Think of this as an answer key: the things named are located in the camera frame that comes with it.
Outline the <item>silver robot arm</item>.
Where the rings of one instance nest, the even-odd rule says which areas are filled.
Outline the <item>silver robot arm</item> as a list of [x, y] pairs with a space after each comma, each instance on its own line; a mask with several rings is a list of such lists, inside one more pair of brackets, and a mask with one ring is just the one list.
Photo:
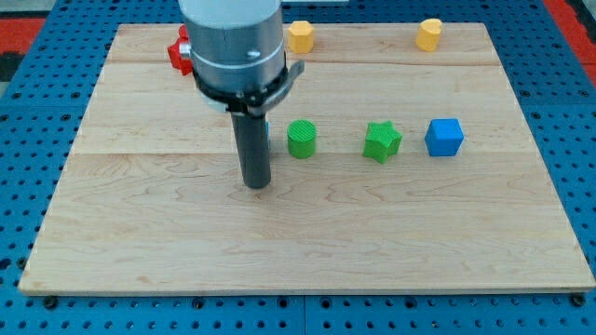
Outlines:
[[265, 114], [288, 89], [279, 0], [180, 0], [199, 91], [230, 111]]

